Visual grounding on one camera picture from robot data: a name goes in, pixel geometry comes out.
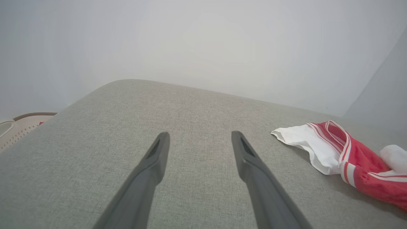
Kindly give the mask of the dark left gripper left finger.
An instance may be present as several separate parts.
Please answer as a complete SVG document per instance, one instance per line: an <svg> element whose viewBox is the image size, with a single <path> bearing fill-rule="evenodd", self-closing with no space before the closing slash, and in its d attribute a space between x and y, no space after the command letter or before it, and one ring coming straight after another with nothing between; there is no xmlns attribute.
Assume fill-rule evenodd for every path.
<svg viewBox="0 0 407 229"><path fill-rule="evenodd" d="M145 229L156 186L164 178L170 135L161 132L129 174L93 228Z"/></svg>

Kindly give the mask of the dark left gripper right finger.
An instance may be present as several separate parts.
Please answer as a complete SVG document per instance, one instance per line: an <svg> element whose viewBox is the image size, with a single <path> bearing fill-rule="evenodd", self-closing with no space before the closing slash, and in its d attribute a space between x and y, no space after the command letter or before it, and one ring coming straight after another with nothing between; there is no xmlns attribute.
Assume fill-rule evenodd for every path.
<svg viewBox="0 0 407 229"><path fill-rule="evenodd" d="M310 229L311 225L243 133L231 142L238 174L248 188L259 229Z"/></svg>

